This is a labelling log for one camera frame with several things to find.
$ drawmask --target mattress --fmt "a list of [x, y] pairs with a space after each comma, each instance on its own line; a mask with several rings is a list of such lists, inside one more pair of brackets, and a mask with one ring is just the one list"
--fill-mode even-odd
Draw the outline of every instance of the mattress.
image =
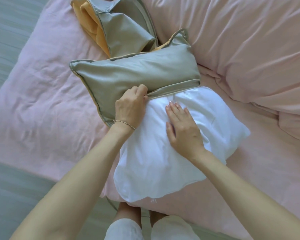
[[[0, 162], [58, 181], [107, 133], [71, 60], [107, 56], [82, 30], [70, 0], [50, 0], [8, 80], [0, 89]], [[300, 218], [300, 140], [278, 127], [277, 115], [229, 98], [199, 67], [214, 90], [251, 131], [227, 165]], [[122, 201], [113, 181], [101, 197]], [[213, 185], [204, 180], [158, 199], [133, 203], [176, 214], [199, 226], [251, 239]]]

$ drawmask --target shorts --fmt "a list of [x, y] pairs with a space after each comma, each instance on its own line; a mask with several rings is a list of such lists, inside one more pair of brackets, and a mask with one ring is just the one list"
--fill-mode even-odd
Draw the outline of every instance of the shorts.
[[[144, 240], [140, 226], [131, 219], [112, 223], [104, 240]], [[152, 228], [151, 240], [200, 240], [192, 227], [179, 216], [166, 216]]]

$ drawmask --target pillowcase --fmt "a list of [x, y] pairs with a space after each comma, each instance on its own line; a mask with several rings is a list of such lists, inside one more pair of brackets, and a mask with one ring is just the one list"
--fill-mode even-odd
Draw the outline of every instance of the pillowcase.
[[300, 139], [300, 0], [142, 1], [161, 42], [187, 28], [198, 64], [232, 99], [272, 109]]
[[100, 117], [108, 125], [116, 117], [115, 103], [133, 86], [144, 84], [150, 98], [200, 85], [200, 73], [181, 29], [160, 48], [108, 60], [74, 60], [70, 68], [81, 78], [94, 100]]
[[83, 29], [108, 57], [158, 47], [151, 18], [141, 0], [72, 0]]
[[141, 125], [120, 150], [120, 161], [114, 172], [116, 189], [127, 202], [160, 198], [206, 178], [169, 143], [166, 134], [169, 119], [165, 111], [169, 101], [189, 109], [205, 148], [224, 164], [250, 134], [210, 88], [192, 88], [149, 100]]

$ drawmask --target floor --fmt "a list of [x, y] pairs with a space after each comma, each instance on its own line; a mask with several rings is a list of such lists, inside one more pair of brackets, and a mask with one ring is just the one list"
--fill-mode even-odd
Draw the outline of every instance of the floor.
[[[0, 0], [0, 87], [7, 79], [48, 0]], [[16, 227], [53, 187], [54, 183], [0, 164], [0, 240], [9, 239]], [[116, 211], [100, 199], [78, 239], [104, 239]], [[142, 218], [144, 238], [150, 239], [147, 211]], [[193, 226], [201, 239], [233, 239]]]

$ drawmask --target bracelet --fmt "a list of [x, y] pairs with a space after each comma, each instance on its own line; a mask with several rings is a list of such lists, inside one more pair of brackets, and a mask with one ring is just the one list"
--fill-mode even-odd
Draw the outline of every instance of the bracelet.
[[117, 121], [122, 122], [128, 126], [130, 126], [132, 129], [136, 130], [136, 128], [134, 128], [132, 125], [128, 124], [127, 122], [121, 121], [121, 120], [113, 120], [114, 123], [116, 123]]

